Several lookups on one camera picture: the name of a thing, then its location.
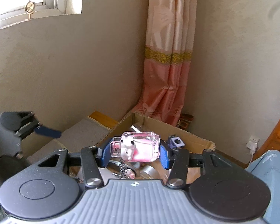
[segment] pig face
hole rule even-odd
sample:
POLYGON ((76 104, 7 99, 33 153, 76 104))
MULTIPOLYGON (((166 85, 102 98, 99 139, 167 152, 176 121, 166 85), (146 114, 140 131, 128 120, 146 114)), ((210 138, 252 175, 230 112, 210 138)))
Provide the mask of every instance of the pig face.
POLYGON ((136 149, 136 144, 133 141, 123 141, 120 145, 120 155, 124 161, 131 161, 136 149))

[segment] pink glass jar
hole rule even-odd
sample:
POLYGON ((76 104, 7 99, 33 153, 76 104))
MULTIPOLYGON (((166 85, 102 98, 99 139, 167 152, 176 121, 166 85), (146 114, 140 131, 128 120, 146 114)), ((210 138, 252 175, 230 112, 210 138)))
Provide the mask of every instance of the pink glass jar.
POLYGON ((111 157, 124 161, 155 161, 160 156, 160 137, 150 132, 125 132, 111 142, 111 157))

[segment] metal chain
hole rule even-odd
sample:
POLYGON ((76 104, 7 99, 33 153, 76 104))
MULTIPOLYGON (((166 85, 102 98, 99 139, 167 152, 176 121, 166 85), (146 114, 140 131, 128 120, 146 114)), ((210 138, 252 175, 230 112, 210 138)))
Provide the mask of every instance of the metal chain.
POLYGON ((125 174, 127 173, 127 166, 125 165, 125 161, 122 158, 120 159, 119 169, 120 174, 113 173, 113 175, 115 175, 119 179, 126 179, 127 177, 125 174))

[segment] window frame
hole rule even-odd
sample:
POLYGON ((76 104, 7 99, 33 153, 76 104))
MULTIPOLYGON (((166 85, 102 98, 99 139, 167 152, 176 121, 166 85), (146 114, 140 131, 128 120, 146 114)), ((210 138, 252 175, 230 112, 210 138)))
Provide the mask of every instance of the window frame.
MULTIPOLYGON (((67 0, 43 0, 35 5, 32 18, 63 15, 66 13, 67 0)), ((27 18, 28 15, 25 13, 25 6, 13 8, 0 14, 0 28, 23 22, 27 18)))

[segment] black circular pad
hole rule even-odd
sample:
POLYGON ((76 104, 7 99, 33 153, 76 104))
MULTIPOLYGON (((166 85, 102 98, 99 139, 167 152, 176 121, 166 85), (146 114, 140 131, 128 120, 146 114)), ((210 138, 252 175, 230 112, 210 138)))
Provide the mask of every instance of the black circular pad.
POLYGON ((223 221, 245 221, 262 216, 270 202, 270 191, 260 179, 237 175, 231 168, 202 175, 189 188, 194 205, 223 221))
POLYGON ((48 197, 54 192, 54 185, 44 179, 34 179, 27 181, 20 187, 20 193, 31 200, 40 200, 48 197))

